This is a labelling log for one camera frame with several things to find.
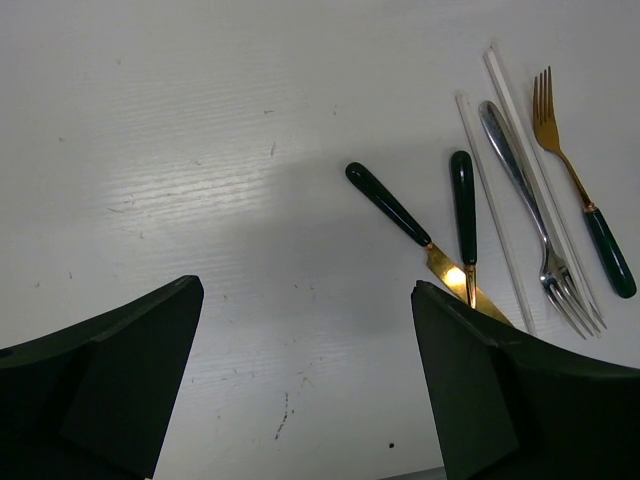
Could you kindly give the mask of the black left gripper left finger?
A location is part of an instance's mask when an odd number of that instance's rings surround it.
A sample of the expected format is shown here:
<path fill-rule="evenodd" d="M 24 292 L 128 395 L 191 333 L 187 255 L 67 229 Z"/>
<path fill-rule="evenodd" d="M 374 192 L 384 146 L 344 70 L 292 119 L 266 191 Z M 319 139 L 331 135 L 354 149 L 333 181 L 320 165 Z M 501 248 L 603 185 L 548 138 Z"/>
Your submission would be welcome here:
<path fill-rule="evenodd" d="M 202 304 L 185 275 L 2 349 L 2 478 L 152 478 Z"/>

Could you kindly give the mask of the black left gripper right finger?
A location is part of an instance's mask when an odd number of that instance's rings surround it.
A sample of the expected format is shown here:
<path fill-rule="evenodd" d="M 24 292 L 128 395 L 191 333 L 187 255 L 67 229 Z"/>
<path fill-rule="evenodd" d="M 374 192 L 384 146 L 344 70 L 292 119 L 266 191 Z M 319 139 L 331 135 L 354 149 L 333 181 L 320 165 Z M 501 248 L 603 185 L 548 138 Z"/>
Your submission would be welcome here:
<path fill-rule="evenodd" d="M 420 281 L 419 353 L 450 479 L 635 479 L 639 372 L 583 356 Z"/>

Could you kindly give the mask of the gold knife green handle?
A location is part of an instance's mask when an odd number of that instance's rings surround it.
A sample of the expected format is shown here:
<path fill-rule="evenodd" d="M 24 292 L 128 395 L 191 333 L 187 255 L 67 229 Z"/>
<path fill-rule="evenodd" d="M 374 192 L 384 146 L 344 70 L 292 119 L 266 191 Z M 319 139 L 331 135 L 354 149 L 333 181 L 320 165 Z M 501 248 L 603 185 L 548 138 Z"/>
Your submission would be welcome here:
<path fill-rule="evenodd" d="M 380 211 L 426 252 L 427 268 L 463 303 L 467 303 L 466 277 L 463 269 L 431 239 L 381 181 L 359 162 L 345 168 L 347 179 Z"/>

